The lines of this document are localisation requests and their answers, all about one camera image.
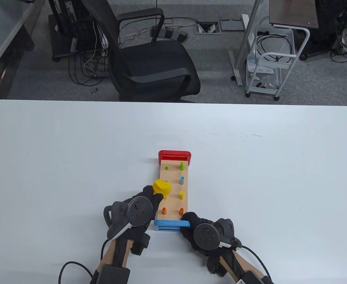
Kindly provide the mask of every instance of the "red end block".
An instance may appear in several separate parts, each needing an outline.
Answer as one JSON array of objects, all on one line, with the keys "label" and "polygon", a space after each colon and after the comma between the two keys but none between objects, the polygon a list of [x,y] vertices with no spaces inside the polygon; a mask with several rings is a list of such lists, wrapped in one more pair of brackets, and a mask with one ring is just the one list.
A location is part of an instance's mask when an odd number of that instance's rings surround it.
[{"label": "red end block", "polygon": [[188,165],[191,162],[192,154],[188,151],[170,151],[170,150],[160,150],[159,151],[159,165],[162,160],[170,161],[188,161]]}]

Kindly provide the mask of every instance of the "metal frame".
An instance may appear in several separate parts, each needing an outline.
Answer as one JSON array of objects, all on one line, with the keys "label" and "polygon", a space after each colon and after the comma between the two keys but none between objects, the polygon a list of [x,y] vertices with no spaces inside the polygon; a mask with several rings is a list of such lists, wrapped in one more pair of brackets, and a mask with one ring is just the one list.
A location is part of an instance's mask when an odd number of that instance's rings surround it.
[{"label": "metal frame", "polygon": [[[242,58],[244,57],[244,52],[245,52],[245,48],[246,45],[249,44],[250,45],[250,49],[251,49],[251,53],[250,54],[254,54],[257,62],[256,62],[256,68],[254,70],[254,72],[252,73],[252,77],[251,77],[251,81],[249,81],[248,78],[248,67],[246,66],[246,94],[248,94],[249,92],[253,91],[253,92],[259,92],[259,93],[267,93],[267,94],[272,94],[275,95],[275,98],[279,98],[279,94],[281,92],[281,90],[283,89],[284,84],[286,83],[289,75],[291,74],[291,71],[294,68],[295,63],[297,62],[299,56],[301,55],[303,49],[305,48],[305,45],[307,44],[309,38],[310,38],[310,31],[307,28],[303,28],[303,27],[294,27],[294,26],[288,26],[288,25],[276,25],[273,24],[272,26],[274,28],[280,28],[280,29],[287,29],[290,30],[291,33],[291,39],[294,39],[293,37],[293,31],[292,30],[302,30],[305,32],[306,37],[305,40],[303,41],[302,45],[300,46],[297,54],[295,52],[295,47],[294,47],[294,43],[293,44],[293,49],[292,49],[292,53],[293,54],[287,54],[287,53],[281,53],[281,50],[284,47],[285,41],[283,41],[283,43],[281,44],[279,51],[278,52],[266,52],[262,55],[260,55],[259,58],[257,58],[256,54],[256,42],[257,42],[257,35],[253,35],[252,33],[252,26],[253,26],[253,21],[255,19],[255,16],[257,14],[258,8],[260,7],[260,5],[263,3],[264,0],[255,0],[254,6],[252,8],[252,12],[251,12],[251,16],[250,18],[246,19],[244,18],[244,23],[247,22],[247,28],[243,37],[243,41],[241,44],[241,48],[240,48],[240,52],[238,55],[238,60],[237,62],[235,61],[235,57],[234,57],[234,53],[233,51],[229,50],[229,57],[230,57],[230,61],[231,61],[231,65],[233,67],[233,72],[236,78],[236,81],[238,83],[239,86],[243,85],[242,80],[241,80],[241,75],[239,73],[239,66],[241,64]],[[259,26],[265,21],[269,19],[269,16],[264,17],[258,24],[258,29]],[[289,57],[292,58],[292,60],[290,61],[290,63],[283,63],[283,62],[267,62],[264,60],[264,57],[266,56],[279,56],[279,57]],[[256,77],[256,73],[258,70],[258,66],[267,66],[267,67],[271,67],[274,69],[274,75],[276,75],[277,77],[277,81],[279,83],[279,89],[276,90],[272,90],[272,89],[264,89],[264,88],[256,88],[256,87],[252,87],[254,78]],[[281,81],[281,69],[288,69],[288,72],[284,78],[283,81]]]}]

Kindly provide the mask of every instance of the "black office chair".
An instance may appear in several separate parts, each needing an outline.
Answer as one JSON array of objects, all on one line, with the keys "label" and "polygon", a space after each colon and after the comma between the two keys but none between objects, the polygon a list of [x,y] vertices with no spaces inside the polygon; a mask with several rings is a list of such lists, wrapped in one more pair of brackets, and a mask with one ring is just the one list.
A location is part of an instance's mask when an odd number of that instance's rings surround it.
[{"label": "black office chair", "polygon": [[[115,16],[107,0],[82,0],[109,44],[108,70],[121,101],[178,101],[200,92],[200,80],[184,46],[173,40],[156,41],[163,11],[151,8]],[[149,43],[119,48],[120,23],[160,16],[156,36]]]}]

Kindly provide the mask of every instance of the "black strap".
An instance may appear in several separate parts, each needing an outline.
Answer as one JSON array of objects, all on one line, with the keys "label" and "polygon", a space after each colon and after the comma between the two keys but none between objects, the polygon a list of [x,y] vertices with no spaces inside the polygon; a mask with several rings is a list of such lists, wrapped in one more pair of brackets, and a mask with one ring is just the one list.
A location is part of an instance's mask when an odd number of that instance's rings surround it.
[{"label": "black strap", "polygon": [[96,269],[93,276],[92,276],[92,279],[90,281],[90,284],[96,284],[96,282],[98,281],[98,277],[99,277],[99,272],[98,270]]},{"label": "black strap", "polygon": [[233,251],[228,250],[226,253],[222,254],[222,257],[225,260],[226,264],[234,272],[234,274],[239,279],[241,279],[244,276],[245,272],[244,272],[242,266],[239,264],[238,260],[235,258]]},{"label": "black strap", "polygon": [[122,267],[126,253],[127,241],[128,240],[126,238],[116,239],[116,247],[114,248],[113,254],[113,266]]}]

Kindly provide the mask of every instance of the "metal stand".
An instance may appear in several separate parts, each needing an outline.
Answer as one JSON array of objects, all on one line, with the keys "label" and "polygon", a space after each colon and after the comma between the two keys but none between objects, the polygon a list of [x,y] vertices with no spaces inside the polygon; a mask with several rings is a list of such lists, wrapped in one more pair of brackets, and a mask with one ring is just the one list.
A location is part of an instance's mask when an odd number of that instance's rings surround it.
[{"label": "metal stand", "polygon": [[243,41],[242,41],[242,44],[241,44],[241,51],[239,52],[238,61],[236,63],[235,63],[235,58],[234,58],[233,51],[229,50],[229,57],[230,57],[231,65],[232,65],[233,71],[234,71],[234,76],[235,76],[235,78],[237,80],[238,86],[241,86],[243,84],[242,83],[242,79],[241,79],[241,75],[239,73],[239,65],[241,64],[241,60],[242,60],[242,57],[243,57],[243,54],[244,54],[247,42],[248,41],[251,42],[251,39],[253,40],[253,38],[251,38],[252,25],[253,25],[253,22],[255,20],[255,16],[257,14],[258,8],[260,7],[260,5],[261,5],[261,3],[263,1],[264,0],[255,0],[255,3],[254,3],[254,6],[252,8],[252,12],[251,12],[249,20],[246,19],[245,17],[244,18],[242,17],[243,22],[245,22],[245,20],[247,20],[248,25],[247,25],[245,34],[243,36]]}]

